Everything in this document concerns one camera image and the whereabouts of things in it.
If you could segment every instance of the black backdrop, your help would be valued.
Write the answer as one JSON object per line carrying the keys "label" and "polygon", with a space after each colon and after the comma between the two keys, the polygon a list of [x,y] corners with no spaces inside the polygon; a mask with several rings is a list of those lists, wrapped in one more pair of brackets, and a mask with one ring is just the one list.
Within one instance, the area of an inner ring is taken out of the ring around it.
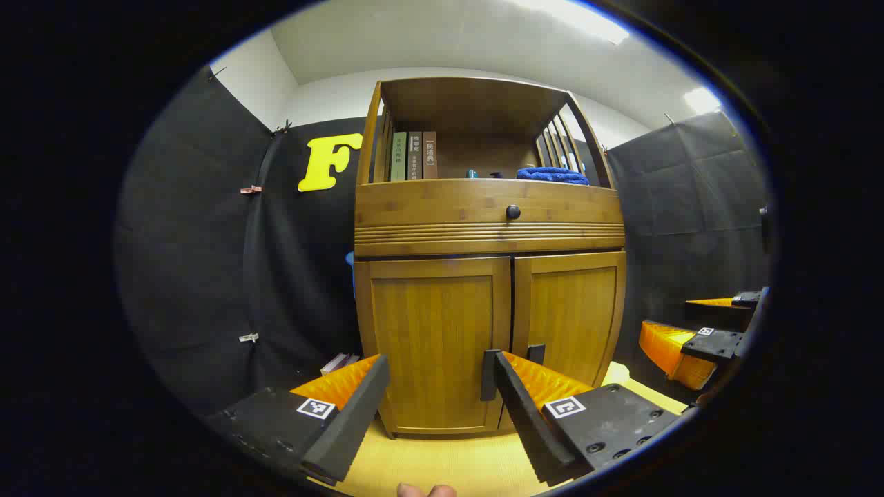
{"label": "black backdrop", "polygon": [[697,392],[667,381],[638,346],[642,321],[684,326],[685,300],[769,286],[758,209],[768,202],[755,154],[722,112],[609,149],[626,225],[627,290],[614,360],[680,401]]}
{"label": "black backdrop", "polygon": [[[352,278],[358,150],[299,193],[307,142],[364,118],[272,134],[203,69],[147,131],[120,196],[118,283],[142,352],[201,415],[361,353]],[[259,195],[240,188],[263,186]],[[258,334],[241,342],[240,336]]]}

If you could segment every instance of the white book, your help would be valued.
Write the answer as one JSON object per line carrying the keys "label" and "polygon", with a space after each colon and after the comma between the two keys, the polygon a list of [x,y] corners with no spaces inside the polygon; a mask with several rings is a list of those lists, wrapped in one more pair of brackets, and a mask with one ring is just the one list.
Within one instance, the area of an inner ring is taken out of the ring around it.
{"label": "white book", "polygon": [[328,373],[335,371],[344,363],[344,361],[346,361],[346,359],[347,359],[347,354],[336,355],[334,357],[334,359],[331,359],[328,364],[323,366],[323,369],[319,370],[320,374],[325,376]]}

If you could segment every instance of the orange gripper pad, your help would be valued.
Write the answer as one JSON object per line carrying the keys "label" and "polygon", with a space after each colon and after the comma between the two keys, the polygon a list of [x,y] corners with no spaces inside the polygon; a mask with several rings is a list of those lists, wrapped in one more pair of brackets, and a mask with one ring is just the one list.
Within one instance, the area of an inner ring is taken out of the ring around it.
{"label": "orange gripper pad", "polygon": [[643,321],[638,346],[666,373],[667,378],[691,390],[699,390],[705,386],[717,366],[710,361],[682,354],[682,345],[696,334],[682,328]]}
{"label": "orange gripper pad", "polygon": [[515,374],[519,375],[537,410],[541,410],[547,402],[592,390],[589,385],[523,357],[513,356],[508,352],[504,352],[503,355],[513,366]]}
{"label": "orange gripper pad", "polygon": [[698,301],[685,302],[698,303],[700,305],[714,305],[715,307],[734,307],[734,297],[724,297],[721,299],[701,299]]}
{"label": "orange gripper pad", "polygon": [[316,378],[313,381],[298,386],[290,390],[290,392],[318,401],[332,402],[338,406],[338,410],[342,410],[377,358],[377,354],[366,357],[361,361],[344,366],[321,378]]}

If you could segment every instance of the round drawer knob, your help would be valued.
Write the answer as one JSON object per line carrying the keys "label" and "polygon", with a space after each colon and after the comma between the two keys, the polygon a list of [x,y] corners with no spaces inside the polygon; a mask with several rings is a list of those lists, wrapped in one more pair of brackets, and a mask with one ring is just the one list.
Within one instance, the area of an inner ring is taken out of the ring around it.
{"label": "round drawer knob", "polygon": [[507,207],[507,217],[510,219],[518,219],[519,216],[522,215],[522,211],[519,210],[518,205],[510,205]]}

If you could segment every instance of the light wood floor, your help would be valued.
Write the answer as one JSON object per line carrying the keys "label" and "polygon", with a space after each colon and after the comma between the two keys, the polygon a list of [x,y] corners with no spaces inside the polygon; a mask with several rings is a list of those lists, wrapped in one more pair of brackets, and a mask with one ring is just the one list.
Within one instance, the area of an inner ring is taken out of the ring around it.
{"label": "light wood floor", "polygon": [[[604,384],[609,383],[624,385],[675,414],[687,407],[629,378],[629,370],[622,364],[611,363]],[[333,488],[356,497],[393,497],[399,482],[425,492],[436,484],[446,484],[460,497],[517,497],[551,488],[537,482],[515,433],[465,440],[389,440],[380,420],[375,419],[347,479]]]}

